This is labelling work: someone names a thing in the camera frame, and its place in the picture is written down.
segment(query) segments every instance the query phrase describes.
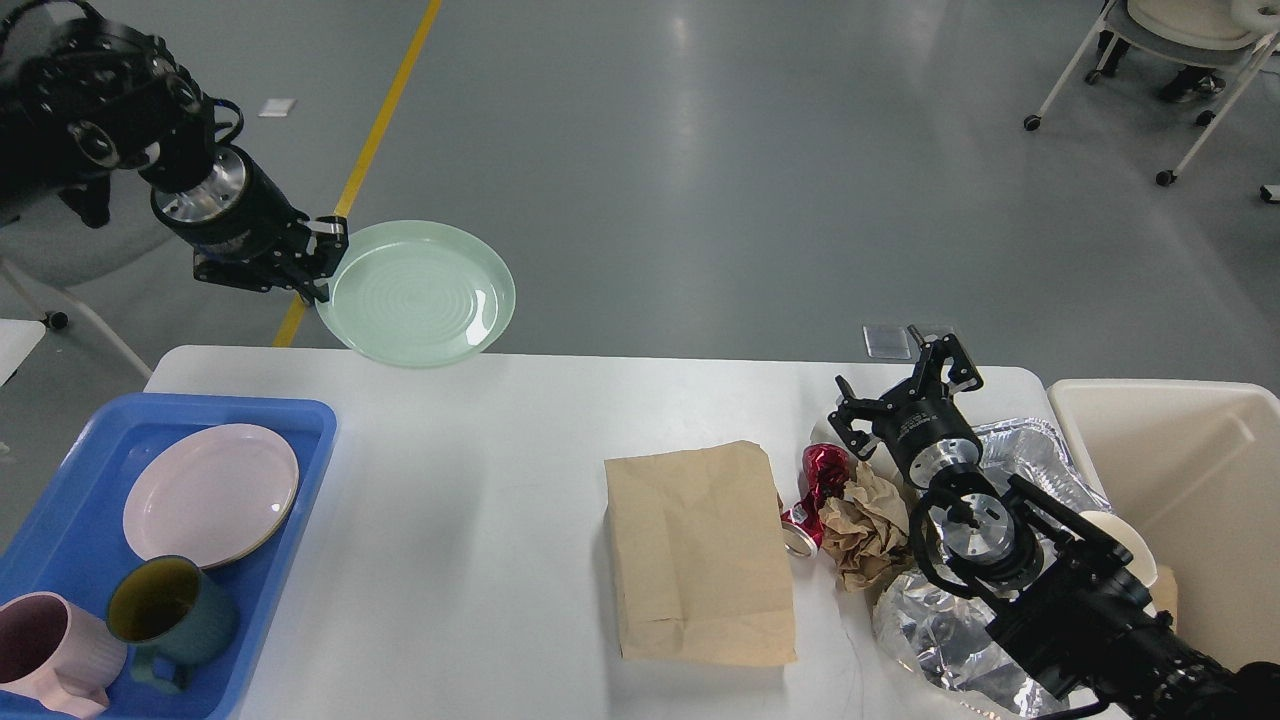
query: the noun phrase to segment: trash bin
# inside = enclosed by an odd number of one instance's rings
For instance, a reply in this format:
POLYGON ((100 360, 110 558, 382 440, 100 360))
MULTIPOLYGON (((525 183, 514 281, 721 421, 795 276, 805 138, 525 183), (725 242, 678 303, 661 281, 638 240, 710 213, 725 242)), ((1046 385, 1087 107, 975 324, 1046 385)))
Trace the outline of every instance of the trash bin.
POLYGON ((1048 392, 1085 479, 1178 579, 1178 634, 1280 662, 1280 401, 1252 384, 1080 379, 1048 392))

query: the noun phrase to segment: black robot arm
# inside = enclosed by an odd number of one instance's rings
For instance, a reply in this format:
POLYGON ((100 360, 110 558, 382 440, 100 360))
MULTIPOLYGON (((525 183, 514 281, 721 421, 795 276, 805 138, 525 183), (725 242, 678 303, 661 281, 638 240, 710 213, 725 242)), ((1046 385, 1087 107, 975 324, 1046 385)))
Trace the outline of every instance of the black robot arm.
POLYGON ((995 614, 987 633, 1055 697, 1084 685, 1100 698, 1044 720, 1085 717, 1111 703, 1142 720, 1280 717, 1280 666, 1226 670, 1179 639, 1167 612, 1147 615, 1151 593, 1126 570, 1133 555, 1123 544, 1018 475, 1006 492, 995 489, 979 468, 980 442, 954 402, 982 386, 977 368, 955 336, 911 332, 920 345, 911 377, 878 400, 855 397, 837 378, 842 400, 829 421, 859 456, 883 441, 902 477, 924 491, 909 534, 925 577, 986 602, 995 614), (852 428, 859 420, 870 433, 852 428), (1041 537, 1056 552, 1048 568, 1041 537), (938 562, 959 582, 943 578, 938 562))
POLYGON ((110 176, 137 170, 155 217, 195 249, 196 279, 266 292, 328 293, 347 247, 340 217, 311 220, 244 150, 236 104, 206 95, 163 38, 102 18, 63 23, 45 51, 4 60, 9 32, 54 0, 33 0, 0 20, 0 225, 58 195, 88 227, 110 219, 110 176), (215 108, 236 115, 215 120, 215 108), (220 131, 228 131, 221 137, 220 131))

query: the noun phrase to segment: chair wheel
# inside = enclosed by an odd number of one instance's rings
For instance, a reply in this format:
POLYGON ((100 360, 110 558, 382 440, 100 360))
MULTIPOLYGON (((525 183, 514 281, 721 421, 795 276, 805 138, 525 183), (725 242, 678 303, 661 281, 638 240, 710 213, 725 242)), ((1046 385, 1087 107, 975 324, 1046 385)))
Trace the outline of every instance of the chair wheel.
POLYGON ((69 323, 67 313, 45 313, 45 318, 40 322, 51 331, 60 331, 69 323))

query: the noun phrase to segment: white cup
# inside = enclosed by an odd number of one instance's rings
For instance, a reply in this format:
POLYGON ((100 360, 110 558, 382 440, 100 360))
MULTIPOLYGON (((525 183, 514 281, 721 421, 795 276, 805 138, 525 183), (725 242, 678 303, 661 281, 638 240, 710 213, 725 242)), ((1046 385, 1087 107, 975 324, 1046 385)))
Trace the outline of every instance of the white cup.
POLYGON ((0 606, 0 691, 90 720, 108 708, 106 685, 120 674, 128 646, 106 623, 51 592, 0 606))

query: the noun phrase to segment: green plate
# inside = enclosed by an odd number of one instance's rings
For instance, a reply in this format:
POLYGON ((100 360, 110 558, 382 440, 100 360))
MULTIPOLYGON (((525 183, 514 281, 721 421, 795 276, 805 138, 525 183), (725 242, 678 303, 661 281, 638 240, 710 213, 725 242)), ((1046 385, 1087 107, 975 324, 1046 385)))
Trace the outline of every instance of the green plate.
POLYGON ((434 368, 489 347, 516 309, 502 258, 471 233, 426 220, 361 229, 328 281, 320 319, 388 365, 434 368))

